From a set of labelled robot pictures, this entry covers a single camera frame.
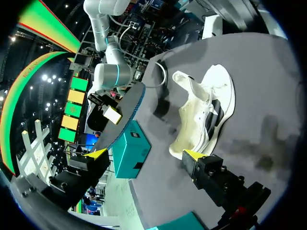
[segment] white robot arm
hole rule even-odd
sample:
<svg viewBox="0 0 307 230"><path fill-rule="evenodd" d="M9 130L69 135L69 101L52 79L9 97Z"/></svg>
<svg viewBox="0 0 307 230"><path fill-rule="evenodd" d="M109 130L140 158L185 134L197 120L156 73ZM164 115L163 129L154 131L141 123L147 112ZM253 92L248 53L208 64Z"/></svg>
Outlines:
<svg viewBox="0 0 307 230"><path fill-rule="evenodd" d="M84 11L91 20L97 51L106 50L106 37L109 31L108 15L122 15L130 0L85 0Z"/></svg>
<svg viewBox="0 0 307 230"><path fill-rule="evenodd" d="M132 70L126 63L118 45L116 36L107 36L109 16L121 15L128 7L130 0L85 0L84 11L88 14L94 33L95 48L105 51L107 64L95 67L93 87L88 94L101 89L111 90L115 87L127 86L132 81Z"/></svg>

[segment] black shoe stripe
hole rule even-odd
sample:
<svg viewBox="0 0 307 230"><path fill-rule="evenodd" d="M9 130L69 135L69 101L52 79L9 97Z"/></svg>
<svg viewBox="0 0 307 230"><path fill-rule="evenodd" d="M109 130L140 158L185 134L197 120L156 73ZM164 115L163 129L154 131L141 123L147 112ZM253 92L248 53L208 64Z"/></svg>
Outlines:
<svg viewBox="0 0 307 230"><path fill-rule="evenodd" d="M220 101L214 100L214 101L212 101L212 105L213 105L214 110L216 111L216 113L218 115L216 115L212 112L209 112L209 114L207 116L207 119L206 119L206 122L205 122L205 128L207 130L209 140L212 138L212 136L214 134L215 127L217 127L220 124L222 118L224 117L224 111L221 108Z"/></svg>

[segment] floor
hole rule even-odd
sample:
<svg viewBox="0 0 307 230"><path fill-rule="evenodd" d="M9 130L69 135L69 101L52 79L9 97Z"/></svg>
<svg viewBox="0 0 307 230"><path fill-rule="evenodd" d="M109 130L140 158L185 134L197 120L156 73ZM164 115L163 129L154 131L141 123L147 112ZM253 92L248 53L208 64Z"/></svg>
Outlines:
<svg viewBox="0 0 307 230"><path fill-rule="evenodd" d="M113 162L110 170L114 172ZM113 172L108 173L104 215L118 216L122 230L144 230L129 189L128 179L118 179Z"/></svg>

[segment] white lattice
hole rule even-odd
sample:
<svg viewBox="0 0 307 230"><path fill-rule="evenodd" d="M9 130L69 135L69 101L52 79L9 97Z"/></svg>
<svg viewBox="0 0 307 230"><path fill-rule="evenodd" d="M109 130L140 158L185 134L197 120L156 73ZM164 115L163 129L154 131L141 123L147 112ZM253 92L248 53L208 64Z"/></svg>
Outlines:
<svg viewBox="0 0 307 230"><path fill-rule="evenodd" d="M49 183L49 177L54 176L57 170L56 166L52 166L54 156L47 158L47 154L51 149L51 144L44 146L44 139L50 132L49 128L42 131L40 120L35 121L36 139L31 143L27 131L22 132L24 146L26 152L19 161L17 159L20 174L27 176L31 173L38 175L45 183Z"/></svg>

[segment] white cable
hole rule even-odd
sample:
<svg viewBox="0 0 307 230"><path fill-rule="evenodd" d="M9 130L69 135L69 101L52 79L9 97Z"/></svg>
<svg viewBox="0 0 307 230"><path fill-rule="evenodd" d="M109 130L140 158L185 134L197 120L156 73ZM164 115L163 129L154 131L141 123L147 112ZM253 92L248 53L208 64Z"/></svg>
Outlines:
<svg viewBox="0 0 307 230"><path fill-rule="evenodd" d="M117 25L121 25L121 26L124 26L124 27L129 27L129 25L125 25L125 24L122 24L122 23L117 22L111 15L109 15L109 17L110 17L110 19L111 19L114 23L116 23Z"/></svg>
<svg viewBox="0 0 307 230"><path fill-rule="evenodd" d="M162 66L160 63L158 63L158 62L155 62L155 64L157 64L157 65L162 69L163 75L164 75L164 79L163 79L163 81L162 81L160 84L158 84L158 85L155 85L155 86L146 86L146 88L149 88L149 89L158 88L158 87L164 85L164 83L166 82L166 70L165 70L165 68L163 68L163 66Z"/></svg>
<svg viewBox="0 0 307 230"><path fill-rule="evenodd" d="M120 50L121 50L123 53L128 54L128 55L130 55L130 56L132 56L132 57L134 57L134 58L140 59L140 60L142 60L142 61L147 61L147 62L149 62L148 59L144 59L144 58L135 56L135 55L133 55L133 54L130 54L130 53L124 51L124 50L121 48L121 46L120 46L121 40L122 40L124 34L125 34L130 28L131 28L131 27L129 26L129 27L122 33L122 35L121 35L120 38L119 38L118 46L119 46ZM158 63L158 62L155 62L155 64L157 64L157 65L162 69L164 78L163 78L163 81L162 81L160 84L158 84L158 85L155 85L155 86L146 86L146 88L149 88L149 89L158 88L158 87L162 86L162 85L166 82L166 78L167 78L165 68L164 68L160 63Z"/></svg>

